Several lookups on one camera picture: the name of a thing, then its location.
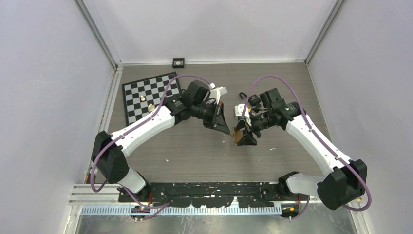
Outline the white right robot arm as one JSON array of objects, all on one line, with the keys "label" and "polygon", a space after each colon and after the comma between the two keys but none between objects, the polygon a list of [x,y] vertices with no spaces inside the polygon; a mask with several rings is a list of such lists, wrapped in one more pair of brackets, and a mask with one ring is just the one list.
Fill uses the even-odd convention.
[{"label": "white right robot arm", "polygon": [[314,196],[336,210],[366,193],[367,165],[335,147],[297,102],[286,103],[276,88],[253,96],[252,102],[262,103],[264,110],[252,115],[245,104],[234,107],[237,146],[256,146],[262,130],[281,127],[304,147],[322,172],[322,176],[312,176],[294,171],[279,177],[282,199],[291,200],[296,194]]}]

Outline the brass padlock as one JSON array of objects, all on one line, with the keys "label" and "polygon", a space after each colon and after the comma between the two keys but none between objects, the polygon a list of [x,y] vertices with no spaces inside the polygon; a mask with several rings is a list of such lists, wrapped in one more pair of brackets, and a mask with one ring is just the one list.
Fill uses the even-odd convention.
[{"label": "brass padlock", "polygon": [[238,144],[244,137],[243,129],[238,129],[236,127],[232,129],[231,134],[232,134],[233,141],[236,144]]}]

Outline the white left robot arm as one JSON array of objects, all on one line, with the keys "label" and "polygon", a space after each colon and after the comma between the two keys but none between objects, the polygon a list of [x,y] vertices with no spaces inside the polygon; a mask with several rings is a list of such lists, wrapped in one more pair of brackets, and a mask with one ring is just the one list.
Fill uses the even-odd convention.
[{"label": "white left robot arm", "polygon": [[126,187],[136,201],[145,201],[150,194],[147,181],[129,167],[126,158],[156,134],[191,117],[202,120],[205,128],[229,134],[220,101],[226,93],[223,86],[195,80],[182,93],[162,97],[154,111],[135,123],[111,134],[99,132],[94,140],[91,171],[98,170],[106,183]]}]

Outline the black Kaijing padlock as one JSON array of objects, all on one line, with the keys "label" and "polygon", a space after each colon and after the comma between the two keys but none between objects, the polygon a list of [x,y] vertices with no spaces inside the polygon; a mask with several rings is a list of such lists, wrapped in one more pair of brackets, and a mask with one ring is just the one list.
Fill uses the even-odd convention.
[{"label": "black Kaijing padlock", "polygon": [[[244,92],[240,92],[240,93],[239,93],[239,97],[240,97],[242,100],[246,100],[247,94],[244,93]],[[250,106],[260,107],[260,106],[261,106],[261,99],[260,99],[257,95],[251,95],[251,96],[248,98],[248,103],[249,103]]]}]

